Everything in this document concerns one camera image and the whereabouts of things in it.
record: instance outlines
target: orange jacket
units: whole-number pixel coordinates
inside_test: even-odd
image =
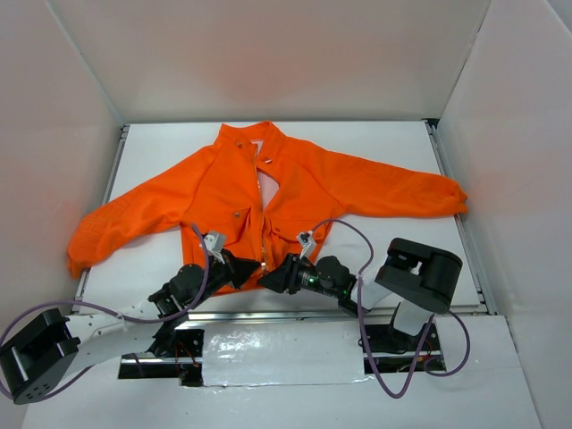
[[[257,153],[252,140],[263,139]],[[263,210],[257,170],[280,185]],[[430,217],[465,212],[465,193],[446,177],[368,161],[287,137],[271,122],[247,128],[221,127],[212,146],[203,147],[166,172],[99,207],[83,219],[68,247],[74,277],[134,238],[181,227],[185,264],[204,266],[203,251],[190,229],[226,235],[237,257],[256,259],[261,269],[244,285],[257,288],[262,270],[273,270],[296,236],[319,221],[344,214]],[[330,226],[314,234],[324,243]],[[232,292],[225,286],[221,293]]]

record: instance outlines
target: white wall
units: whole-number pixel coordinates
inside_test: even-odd
[[[438,117],[489,0],[48,0],[128,122]]]
[[[438,127],[467,226],[545,428],[570,427],[572,35],[544,0],[493,0]]]
[[[119,125],[42,2],[0,2],[0,329],[71,298],[65,248],[101,200]],[[0,425],[23,407],[0,398]]]

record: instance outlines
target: jacket pocket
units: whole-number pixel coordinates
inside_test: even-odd
[[[246,228],[249,214],[250,208],[243,208],[225,214],[223,216],[223,218],[225,218],[224,220],[219,218],[212,222],[205,222],[205,225],[209,231],[216,231],[223,234],[225,237],[224,246],[227,246],[240,240]]]
[[[273,234],[290,243],[298,243],[298,234],[310,231],[318,224],[318,222],[320,221],[272,219],[270,224],[272,225]],[[328,231],[326,228],[327,226],[329,225],[320,225],[320,227],[312,234],[312,237],[314,237],[316,242],[320,243],[325,240],[325,236]]]

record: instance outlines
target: jacket zipper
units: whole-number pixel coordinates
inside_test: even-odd
[[[266,274],[266,247],[265,247],[265,238],[264,238],[264,228],[265,228],[265,207],[264,203],[262,202],[262,190],[260,189],[260,180],[258,179],[258,169],[257,169],[257,152],[255,150],[254,154],[254,174],[257,178],[257,186],[258,186],[258,200],[260,201],[260,214],[262,215],[262,222],[260,223],[260,244],[262,247],[262,262],[260,266],[262,267],[262,275]]]

